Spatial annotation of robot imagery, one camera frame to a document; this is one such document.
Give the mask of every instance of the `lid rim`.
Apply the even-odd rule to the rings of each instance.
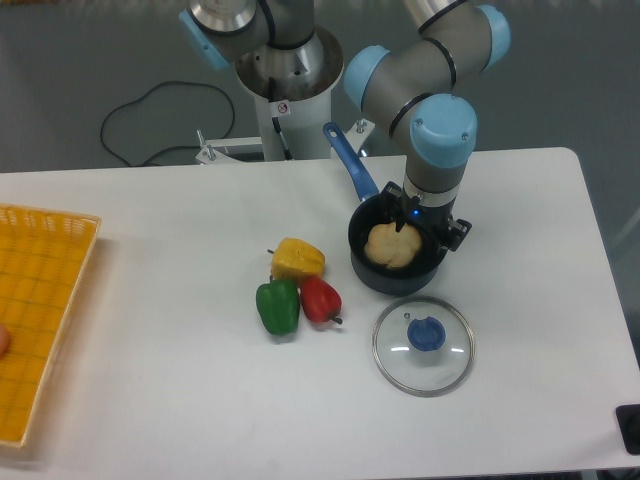
[[[435,305],[438,305],[448,310],[450,313],[456,316],[458,320],[460,320],[460,323],[462,323],[462,325],[464,326],[467,332],[467,335],[469,336],[469,360],[467,361],[467,365],[465,366],[464,370],[453,382],[435,390],[416,389],[413,387],[409,387],[399,382],[398,380],[396,380],[382,365],[382,361],[380,360],[380,357],[378,355],[378,348],[376,346],[376,343],[378,340],[378,332],[380,331],[380,326],[382,325],[382,322],[387,317],[387,315],[393,310],[395,310],[396,308],[398,308],[400,305],[403,305],[405,303],[410,303],[410,302],[419,302],[419,301],[433,303]],[[422,397],[422,398],[440,397],[459,387],[460,384],[462,384],[462,382],[464,382],[464,380],[469,376],[469,372],[473,367],[475,356],[476,356],[476,343],[473,335],[473,330],[471,330],[469,323],[462,316],[462,314],[450,303],[445,302],[444,300],[441,300],[436,297],[430,297],[425,295],[406,297],[396,302],[393,302],[391,305],[385,308],[380,314],[380,316],[378,317],[378,320],[376,321],[375,326],[373,327],[373,334],[371,335],[371,347],[373,350],[373,358],[375,359],[378,370],[380,370],[380,373],[382,373],[382,376],[384,376],[387,379],[387,381],[391,383],[394,387],[398,388],[404,393],[408,393],[409,395],[413,395],[415,397]]]

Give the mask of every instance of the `red bell pepper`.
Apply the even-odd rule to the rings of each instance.
[[[320,277],[309,277],[300,285],[300,303],[307,318],[313,323],[333,320],[342,324],[338,317],[342,299],[338,292]]]

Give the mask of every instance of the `bread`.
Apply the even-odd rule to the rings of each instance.
[[[392,222],[371,229],[364,253],[373,263],[395,269],[409,265],[421,248],[422,238],[415,227],[405,224],[396,232]]]

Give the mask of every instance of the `gray floor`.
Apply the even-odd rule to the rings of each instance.
[[[457,88],[480,119],[478,149],[565,146],[579,155],[636,351],[640,351],[640,1],[494,0],[508,17],[508,56]],[[249,98],[232,72],[200,64],[180,31],[186,1],[70,2],[0,7],[0,171],[118,167],[99,142],[109,111],[166,80],[211,82],[238,114],[231,136],[255,136]],[[416,40],[399,0],[316,0],[317,21],[351,59],[370,44]],[[339,88],[334,117],[358,112]],[[214,91],[169,88],[117,115],[106,132],[138,163],[221,135],[230,110]],[[373,154],[396,153],[382,135]],[[192,153],[164,164],[192,163]],[[576,242],[580,232],[576,232]]]

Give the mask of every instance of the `blue handle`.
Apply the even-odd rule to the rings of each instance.
[[[377,195],[379,190],[376,183],[360,161],[360,157],[351,148],[340,127],[333,122],[329,122],[325,124],[322,130],[338,157],[344,163],[344,166],[347,167],[360,201],[364,202],[367,198]]]
[[[435,318],[412,320],[407,328],[409,342],[421,352],[438,350],[447,338],[444,326]]]

